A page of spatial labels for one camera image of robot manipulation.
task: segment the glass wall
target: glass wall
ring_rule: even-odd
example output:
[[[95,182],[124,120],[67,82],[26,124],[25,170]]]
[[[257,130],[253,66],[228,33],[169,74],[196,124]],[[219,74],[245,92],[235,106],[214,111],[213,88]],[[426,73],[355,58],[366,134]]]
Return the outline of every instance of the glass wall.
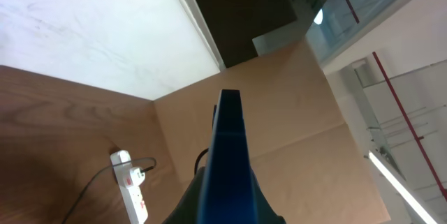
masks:
[[[327,0],[321,9],[323,19],[314,22],[306,34],[318,61],[331,57],[393,1]]]
[[[347,66],[343,81],[353,94],[379,151],[406,179],[409,187],[440,219],[447,221],[447,201],[414,140],[386,82],[370,77],[369,66]],[[447,187],[447,61],[391,78],[412,127],[427,156]],[[424,223],[407,208],[413,223]]]

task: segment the ceiling light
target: ceiling light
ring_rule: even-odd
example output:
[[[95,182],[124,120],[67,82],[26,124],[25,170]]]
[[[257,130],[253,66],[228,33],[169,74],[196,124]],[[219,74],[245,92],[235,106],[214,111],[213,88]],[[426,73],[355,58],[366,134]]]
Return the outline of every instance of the ceiling light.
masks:
[[[318,14],[316,14],[314,22],[318,25],[320,25],[323,22],[323,9],[320,9]]]
[[[436,219],[439,219],[439,217],[434,216],[432,213],[428,213],[426,208],[422,206],[420,202],[421,200],[417,201],[415,196],[413,196],[410,192],[408,186],[406,185],[403,178],[401,178],[394,169],[390,167],[390,165],[380,157],[380,155],[374,155],[371,151],[369,151],[369,159],[373,162],[373,164],[379,169],[379,171],[385,176],[385,178],[391,183],[391,185],[396,188],[397,192],[400,193],[400,195],[408,202],[408,204],[413,208],[413,210],[427,223],[427,224],[441,224],[444,222],[436,221]]]

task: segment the wooden panel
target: wooden panel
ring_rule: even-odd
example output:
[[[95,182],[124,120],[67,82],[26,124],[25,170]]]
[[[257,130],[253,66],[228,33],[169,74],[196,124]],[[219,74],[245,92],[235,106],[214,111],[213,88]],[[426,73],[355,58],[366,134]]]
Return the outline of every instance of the wooden panel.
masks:
[[[60,223],[120,149],[159,162],[142,194],[147,223],[160,223],[182,187],[153,102],[0,66],[0,223]],[[96,179],[69,220],[128,222],[112,171]]]
[[[252,59],[155,101],[180,181],[193,177],[196,156],[211,140],[221,89],[239,89],[251,157],[344,123],[306,43]]]
[[[252,159],[272,208],[288,223],[389,220],[346,124]]]

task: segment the electrical cord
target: electrical cord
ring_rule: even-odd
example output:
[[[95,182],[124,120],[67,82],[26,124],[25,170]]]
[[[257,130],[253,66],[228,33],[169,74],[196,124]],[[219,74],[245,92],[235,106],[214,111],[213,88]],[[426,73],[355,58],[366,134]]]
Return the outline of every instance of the electrical cord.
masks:
[[[202,159],[202,157],[208,152],[208,148],[206,148],[205,150],[203,150],[196,159],[196,163],[194,164],[194,175],[196,175],[197,173],[197,169],[198,169],[198,164],[200,162],[200,160]]]
[[[82,199],[82,196],[84,196],[85,192],[87,191],[87,189],[89,188],[90,184],[93,182],[93,180],[95,180],[95,178],[97,178],[98,175],[100,175],[102,172],[106,171],[109,168],[112,167],[117,167],[119,165],[125,165],[131,162],[137,162],[137,161],[142,161],[142,160],[152,160],[154,161],[154,165],[150,166],[148,168],[145,168],[143,170],[141,170],[141,172],[148,172],[152,169],[154,169],[156,167],[156,159],[152,158],[152,157],[146,157],[146,158],[136,158],[134,160],[129,160],[123,163],[119,163],[119,164],[115,164],[115,165],[108,165],[105,168],[99,170],[89,181],[89,183],[87,183],[87,185],[85,185],[84,189],[82,189],[81,193],[79,194],[78,198],[76,199],[75,203],[73,204],[73,206],[70,208],[70,210],[68,211],[68,213],[65,215],[64,220],[62,221],[62,224],[65,224],[66,221],[68,220],[68,217],[70,217],[70,215],[73,213],[73,211],[75,210],[76,206],[78,205],[79,201]]]

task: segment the white power strip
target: white power strip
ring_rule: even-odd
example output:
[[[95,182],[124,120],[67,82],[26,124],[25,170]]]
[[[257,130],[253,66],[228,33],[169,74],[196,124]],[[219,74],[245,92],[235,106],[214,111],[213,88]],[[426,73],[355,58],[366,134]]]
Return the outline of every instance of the white power strip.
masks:
[[[118,151],[110,155],[110,160],[113,165],[123,163],[131,160],[128,151]],[[114,167],[115,176],[118,181],[119,189],[123,195],[124,204],[126,205],[127,214],[131,220],[131,224],[141,224],[147,220],[148,213],[145,201],[142,198],[139,186],[126,187],[124,177],[132,168],[132,163],[118,165]]]

